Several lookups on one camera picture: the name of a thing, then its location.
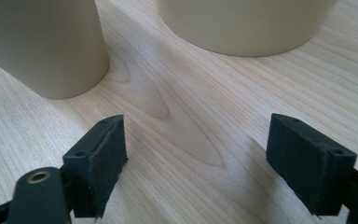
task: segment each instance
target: dark green plastic piece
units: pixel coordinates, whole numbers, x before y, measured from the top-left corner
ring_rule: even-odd
[[[19,179],[7,223],[70,223],[59,169],[36,169]]]
[[[299,119],[273,114],[267,160],[312,214],[336,216],[357,155]]]
[[[64,156],[65,175],[74,181],[76,217],[102,217],[128,160],[122,115],[95,124]]]

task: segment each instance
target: screw hole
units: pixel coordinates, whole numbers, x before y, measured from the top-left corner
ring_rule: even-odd
[[[77,157],[82,157],[82,156],[84,156],[84,155],[86,155],[86,152],[84,152],[84,151],[78,151],[78,152],[75,154],[75,156],[77,156]]]
[[[30,177],[28,177],[28,183],[30,184],[37,184],[40,183],[42,181],[45,181],[47,178],[50,177],[50,173],[46,172],[46,171],[41,171],[41,172],[37,172],[33,175],[30,175]]]

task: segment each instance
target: beige cylinder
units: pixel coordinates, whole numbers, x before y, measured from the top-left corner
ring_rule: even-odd
[[[269,56],[295,49],[318,31],[337,0],[158,0],[165,23],[204,49]]]
[[[94,87],[109,67],[93,0],[0,0],[0,67],[41,96]]]

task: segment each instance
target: wooden table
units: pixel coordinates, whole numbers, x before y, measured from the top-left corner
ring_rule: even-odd
[[[0,204],[20,176],[60,167],[95,122],[124,114],[130,160],[97,223],[345,222],[346,208],[311,216],[265,150],[282,113],[358,153],[358,0],[340,0],[310,42],[264,58],[185,42],[155,0],[96,3],[112,62],[91,91],[48,100],[0,69]]]

